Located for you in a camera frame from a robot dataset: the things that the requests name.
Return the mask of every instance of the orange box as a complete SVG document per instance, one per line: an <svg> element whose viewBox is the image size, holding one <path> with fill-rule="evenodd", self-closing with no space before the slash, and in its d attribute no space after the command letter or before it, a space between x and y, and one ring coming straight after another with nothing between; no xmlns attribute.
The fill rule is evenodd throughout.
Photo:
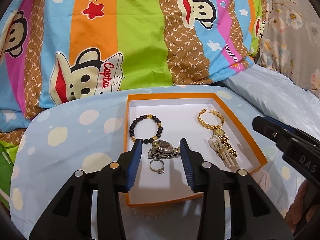
<svg viewBox="0 0 320 240"><path fill-rule="evenodd" d="M229 143L237 151L239 168L250 174L260 170L268 161L260 148L228 106L215 93L155 93L128 95L124 151L131 149L133 142L129 136L131 122L140 115L153 114L161 121L163 133L160 139L170 142L173 147L186 138L191 150L200 152L205 161L209 161L222 170L227 169L220 157L212 150L207 140L212 130L202 127L197 122L197 115L202 109L214 109L224 116L222 129L229 137ZM202 119L209 124L218 124L220 120L212 114L203 114ZM146 119L135 127L135 137L151 138L157 126L151 119ZM151 144L142 145L142 156L132 189L126 194L126 204L130 207L153 206L182 202L200 197L202 193L193 193L188 187L180 158L163 159L165 172L158 174L150 170L148 151Z"/></svg>

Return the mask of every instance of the jewelry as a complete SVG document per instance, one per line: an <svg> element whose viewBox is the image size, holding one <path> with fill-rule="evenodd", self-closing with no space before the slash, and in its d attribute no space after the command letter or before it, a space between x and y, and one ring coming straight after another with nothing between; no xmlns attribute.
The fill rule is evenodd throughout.
<svg viewBox="0 0 320 240"><path fill-rule="evenodd" d="M136 127L136 124L138 122L144 119L152 119L153 121L155 121L155 123L158 126L158 131L157 131L157 134L150 139L139 139L139 140L144 144L153 143L153 141L161 137L163 127L161 126L161 121L155 115L152 115L152 114L148 114L148 115L145 114L144 116L137 117L136 119L133 120L132 124L129 127L129 134L130 134L131 140L133 142L136 141L136 138L134 137L134 128Z"/></svg>
<svg viewBox="0 0 320 240"><path fill-rule="evenodd" d="M152 167L151 167L151 163L152 163L152 162L155 162L155 161L161 162L161 163L162 163L162 167L159 168L159 169L154 169L154 168L152 168ZM153 159L153 160L150 162L149 167L150 167L150 170L152 170L152 171L154 171L154 172L156 172L156 173L158 173L158 174L164 173L164 162L163 162L162 160Z"/></svg>
<svg viewBox="0 0 320 240"><path fill-rule="evenodd" d="M238 166L238 162L236 161L236 150L232 148L232 146L228 143L229 137L225 137L225 132L220 127L224 124L224 117L222 114L215 110L210 110L210 114L214 114L219 117L221 120L220 125L209 125L204 122L200 115L204 114L207 109L203 109L198 114L199 123L207 129L213 130L213 135L208 140L210 147L216 152L216 154L221 158L223 163L228 169L235 168Z"/></svg>
<svg viewBox="0 0 320 240"><path fill-rule="evenodd" d="M172 159L180 157L180 147L173 148L171 143L163 140L154 141L148 152L148 159Z"/></svg>

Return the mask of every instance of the watch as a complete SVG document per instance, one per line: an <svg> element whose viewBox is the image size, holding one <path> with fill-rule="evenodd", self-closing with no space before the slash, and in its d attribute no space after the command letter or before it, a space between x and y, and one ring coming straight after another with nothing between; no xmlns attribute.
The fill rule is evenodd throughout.
<svg viewBox="0 0 320 240"><path fill-rule="evenodd" d="M163 140L152 143L152 148L148 152L148 159L172 159L180 157L180 148L173 148L172 144Z"/></svg>

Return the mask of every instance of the cartoon monkey print blanket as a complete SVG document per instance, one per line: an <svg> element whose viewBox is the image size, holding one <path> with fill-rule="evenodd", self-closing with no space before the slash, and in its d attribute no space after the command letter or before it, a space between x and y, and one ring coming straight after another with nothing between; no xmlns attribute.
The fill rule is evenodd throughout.
<svg viewBox="0 0 320 240"><path fill-rule="evenodd" d="M0 132L82 97L226 79L253 64L265 14L266 0L13 0Z"/></svg>

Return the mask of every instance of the green fabric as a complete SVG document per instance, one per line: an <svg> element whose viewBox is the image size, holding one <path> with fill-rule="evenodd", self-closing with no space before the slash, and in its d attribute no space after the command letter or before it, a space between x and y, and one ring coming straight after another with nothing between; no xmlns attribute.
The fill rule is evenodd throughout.
<svg viewBox="0 0 320 240"><path fill-rule="evenodd" d="M16 146L4 141L0 141L0 145L5 148L6 152L9 154L11 161L14 163L16 160L16 155L17 155L19 145Z"/></svg>
<svg viewBox="0 0 320 240"><path fill-rule="evenodd" d="M9 203L6 199L10 196L10 183L13 172L13 163L8 163L2 153L6 154L6 149L2 146L3 141L0 141L0 202L9 208Z"/></svg>
<svg viewBox="0 0 320 240"><path fill-rule="evenodd" d="M172 85L159 0L117 0L117 33L124 54L121 90Z"/></svg>
<svg viewBox="0 0 320 240"><path fill-rule="evenodd" d="M258 16L260 16L262 18L261 0L253 0L253 3L254 3L254 9L255 9L255 12L256 12L255 19ZM255 55L257 55L258 50L259 50L258 46L259 46L259 37L256 38L255 26L254 26L253 30L252 30L252 41L251 41L251 47L253 48L253 52L250 51L250 54L249 54L250 56L254 57Z"/></svg>

